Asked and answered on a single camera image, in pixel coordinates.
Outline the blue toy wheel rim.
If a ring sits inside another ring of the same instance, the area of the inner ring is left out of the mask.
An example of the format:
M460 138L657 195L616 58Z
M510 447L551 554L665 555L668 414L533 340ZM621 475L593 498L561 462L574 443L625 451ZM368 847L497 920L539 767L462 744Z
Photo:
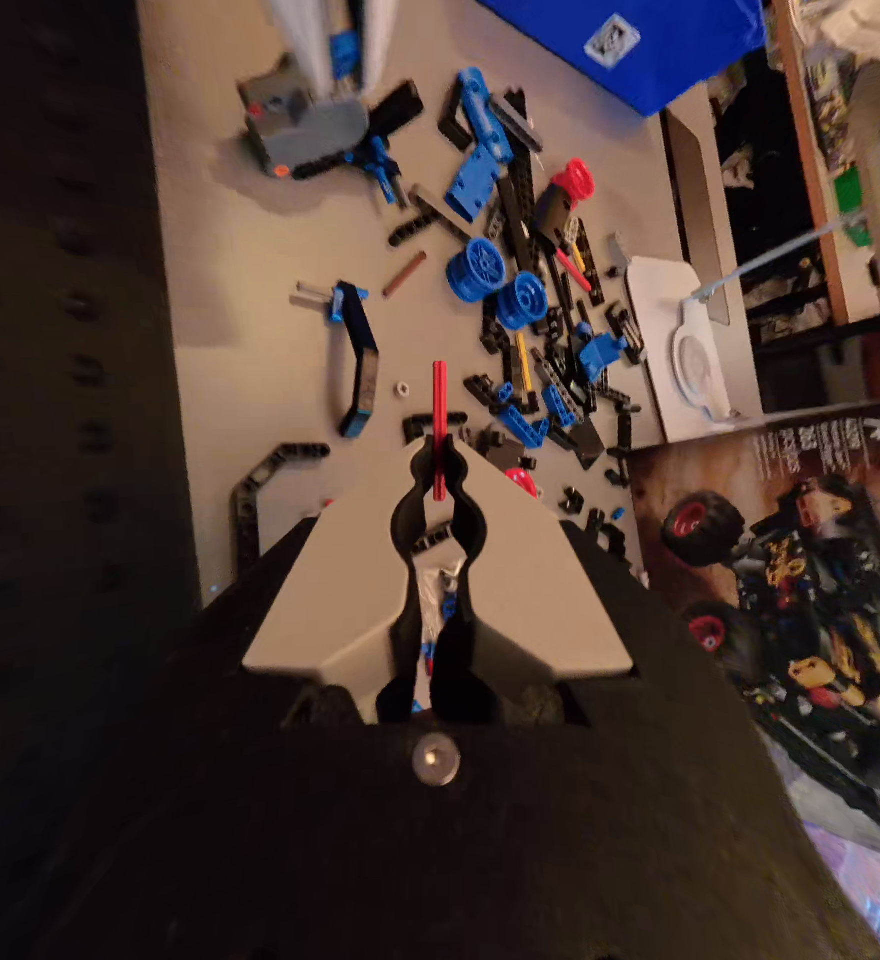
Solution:
M508 331L524 330L545 318L548 299L537 275L521 270L495 295L495 318Z
M446 265L446 281L465 304L476 304L498 292L507 282L504 259L494 243L472 238Z

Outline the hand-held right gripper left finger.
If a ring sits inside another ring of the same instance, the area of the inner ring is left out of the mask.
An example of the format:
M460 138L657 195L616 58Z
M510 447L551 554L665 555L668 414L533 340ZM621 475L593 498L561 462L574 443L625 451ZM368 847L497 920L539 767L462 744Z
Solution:
M242 660L252 672L341 687L367 722L413 711L422 644L414 547L432 443L387 456L322 511Z

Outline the grey desk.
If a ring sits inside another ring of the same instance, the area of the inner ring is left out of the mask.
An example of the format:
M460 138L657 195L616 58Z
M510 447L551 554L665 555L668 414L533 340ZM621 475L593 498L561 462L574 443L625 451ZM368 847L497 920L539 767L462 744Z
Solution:
M264 73L283 42L266 2L140 2L162 241L182 402L182 430L202 598L236 578L229 503L235 484L282 442L327 442L318 470L283 470L259 499L267 550L325 498L336 498L402 446L401 422L431 405L431 366L448 367L448 402L472 429L492 421L464 389L498 379L479 342L480 307L449 290L457 250L435 224L398 247L388 234L408 211L387 205L362 174L338 169L292 183L262 174L240 139L236 82ZM456 72L481 69L494 91L522 88L544 150L538 183L571 158L595 193L582 206L593 256L610 266L607 236L631 256L685 259L700 282L735 266L729 214L704 86L644 119L477 2L401 2L383 74L414 80L424 113L394 140L408 185L441 196L459 165L436 128ZM427 259L396 294L383 286L410 258ZM356 439L339 426L356 367L346 330L297 282L365 288L379 351L374 414ZM409 384L398 398L394 385Z

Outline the blue plastic bin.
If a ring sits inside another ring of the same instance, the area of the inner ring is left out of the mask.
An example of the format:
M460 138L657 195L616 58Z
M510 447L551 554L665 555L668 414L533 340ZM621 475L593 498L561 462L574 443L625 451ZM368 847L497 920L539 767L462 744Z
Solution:
M763 47L759 1L482 1L637 114Z

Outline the black toy frame piece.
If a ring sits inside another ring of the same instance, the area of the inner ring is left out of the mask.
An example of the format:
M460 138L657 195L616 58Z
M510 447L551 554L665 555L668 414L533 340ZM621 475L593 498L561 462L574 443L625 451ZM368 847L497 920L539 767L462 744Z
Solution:
M621 341L622 352L633 366L640 366L646 359L646 347L636 320L622 301L614 301L605 313L614 337Z

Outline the grey toy beam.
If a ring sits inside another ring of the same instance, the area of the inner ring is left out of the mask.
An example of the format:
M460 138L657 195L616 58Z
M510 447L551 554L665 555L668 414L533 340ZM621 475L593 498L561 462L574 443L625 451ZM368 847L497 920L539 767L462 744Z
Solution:
M408 195L423 215L441 222L454 237L464 244L475 238L475 231L470 221L457 213L446 200L438 198L421 183L415 182L410 185Z

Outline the pile of black toy beams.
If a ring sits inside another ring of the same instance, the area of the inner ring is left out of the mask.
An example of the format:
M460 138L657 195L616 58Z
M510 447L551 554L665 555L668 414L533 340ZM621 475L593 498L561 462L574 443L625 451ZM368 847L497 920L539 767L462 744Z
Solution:
M485 238L501 238L507 252L517 266L517 273L530 271L541 280L547 295L545 318L521 330L543 340L543 350L528 350L534 359L546 386L556 385L569 397L569 406L576 405L583 419L592 420L605 446L605 453L613 457L615 468L606 470L607 480L625 489L629 485L626 457L632 446L632 417L640 411L631 398L609 384L608 367L600 378L587 382L574 374L574 328L579 321L591 327L588 306L604 304L599 273L596 270L583 223L572 209L566 223L564 240L551 246L537 236L533 229L534 209L539 195L534 193L532 158L542 150L542 138L528 114L525 92L509 88L502 94L491 94L490 107L506 131L514 159L506 165L496 190L498 203L487 223ZM573 282L556 260L557 248L570 257L567 241L575 240L586 263L586 279L590 294ZM515 331L506 330L495 318L495 295L484 300L483 326L480 341L489 353L506 353L510 360L518 359Z

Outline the black toy block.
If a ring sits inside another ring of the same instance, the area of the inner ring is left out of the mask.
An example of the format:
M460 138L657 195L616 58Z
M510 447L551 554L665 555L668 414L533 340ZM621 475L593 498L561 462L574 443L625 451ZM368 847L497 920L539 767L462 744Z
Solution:
M556 247L563 240L573 201L566 188L549 183L538 198L533 217L533 229L545 243Z

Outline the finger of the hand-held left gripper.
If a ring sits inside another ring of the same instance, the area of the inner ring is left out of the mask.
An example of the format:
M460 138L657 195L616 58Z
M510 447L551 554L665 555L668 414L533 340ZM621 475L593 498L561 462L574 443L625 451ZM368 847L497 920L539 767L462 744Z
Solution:
M388 57L397 11L398 1L357 2L362 90L373 90L379 85Z
M271 11L313 92L332 94L326 1L272 1Z

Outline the clear bag of toy parts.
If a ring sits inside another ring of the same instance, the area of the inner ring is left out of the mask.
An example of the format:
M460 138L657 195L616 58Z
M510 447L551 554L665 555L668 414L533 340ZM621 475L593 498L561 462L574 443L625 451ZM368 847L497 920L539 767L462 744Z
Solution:
M418 570L422 618L420 661L427 678L432 678L439 636L457 609L461 558Z

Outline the blue angled toy beam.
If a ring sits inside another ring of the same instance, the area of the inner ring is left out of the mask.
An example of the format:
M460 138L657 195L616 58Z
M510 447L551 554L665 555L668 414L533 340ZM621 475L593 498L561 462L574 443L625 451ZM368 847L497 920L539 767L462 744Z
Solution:
M568 430L582 422L582 413L575 404L573 406L568 405L569 397L556 385L551 383L544 387L541 391L541 397L551 423L557 428Z
M504 404L496 418L525 450L541 449L551 427L548 417L529 421L512 403Z

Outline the blue flat toy panel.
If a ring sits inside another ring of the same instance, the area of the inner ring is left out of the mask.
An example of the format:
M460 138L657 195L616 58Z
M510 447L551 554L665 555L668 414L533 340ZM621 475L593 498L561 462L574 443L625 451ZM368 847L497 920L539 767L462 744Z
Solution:
M500 178L500 164L483 144L477 144L446 189L452 211L472 223L490 201Z

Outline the black angled long toy beam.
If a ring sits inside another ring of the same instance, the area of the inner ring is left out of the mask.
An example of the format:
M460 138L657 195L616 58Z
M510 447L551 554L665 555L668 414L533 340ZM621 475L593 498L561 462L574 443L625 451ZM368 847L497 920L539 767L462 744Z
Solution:
M234 486L230 495L230 533L237 580L244 578L261 556L258 498L262 489L282 470L322 462L330 453L330 445L322 441L282 442Z

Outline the brown toy axle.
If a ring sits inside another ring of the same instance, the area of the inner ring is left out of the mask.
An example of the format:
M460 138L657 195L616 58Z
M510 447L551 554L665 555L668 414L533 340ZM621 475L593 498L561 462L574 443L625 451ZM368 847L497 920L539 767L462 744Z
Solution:
M389 278L382 288L382 297L387 300L396 294L398 290L409 281L411 276L422 267L426 259L427 254L425 250L421 249L417 251L408 262Z

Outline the grey toy motor assembly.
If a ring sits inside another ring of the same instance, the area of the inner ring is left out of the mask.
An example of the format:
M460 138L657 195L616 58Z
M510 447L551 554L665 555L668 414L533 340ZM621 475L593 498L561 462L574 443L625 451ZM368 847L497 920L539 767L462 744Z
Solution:
M247 138L268 176L304 182L348 166L371 178L388 204L405 208L408 198L390 138L422 114L422 99L407 79L368 107L358 74L355 68L336 77L324 99L308 85L293 55L285 54L271 72L237 86Z

